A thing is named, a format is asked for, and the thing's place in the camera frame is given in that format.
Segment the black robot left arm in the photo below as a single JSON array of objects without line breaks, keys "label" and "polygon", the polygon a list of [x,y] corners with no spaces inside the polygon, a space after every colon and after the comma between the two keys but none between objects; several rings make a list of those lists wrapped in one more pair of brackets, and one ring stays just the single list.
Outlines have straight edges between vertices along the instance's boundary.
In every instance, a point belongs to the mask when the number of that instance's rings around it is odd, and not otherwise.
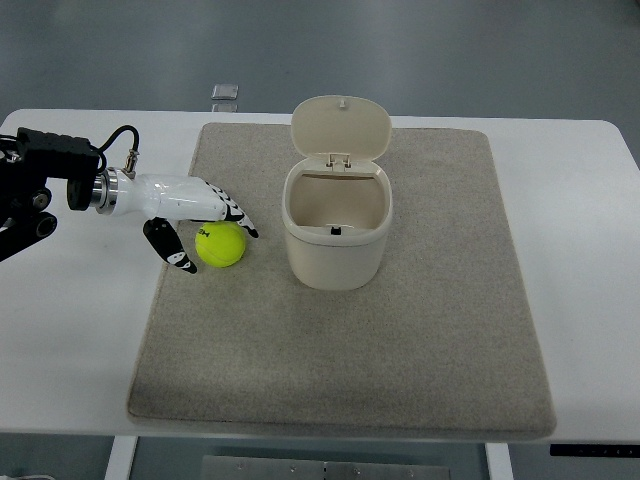
[{"label": "black robot left arm", "polygon": [[89,207],[94,181],[106,161],[90,141],[21,127],[1,137],[1,259],[49,237],[57,218],[47,211],[51,178],[67,182],[72,210]]}]

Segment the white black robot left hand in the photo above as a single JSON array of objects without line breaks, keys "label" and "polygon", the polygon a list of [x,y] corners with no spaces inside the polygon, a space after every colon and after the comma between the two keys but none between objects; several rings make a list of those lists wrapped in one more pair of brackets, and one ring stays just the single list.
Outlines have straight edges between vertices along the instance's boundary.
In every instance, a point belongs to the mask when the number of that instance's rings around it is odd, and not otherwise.
[{"label": "white black robot left hand", "polygon": [[233,222],[251,237],[259,236],[246,212],[225,190],[199,177],[135,176],[109,168],[95,180],[90,206],[105,215],[143,214],[143,234],[158,256],[190,274],[197,272],[197,266],[187,255],[173,221]]}]

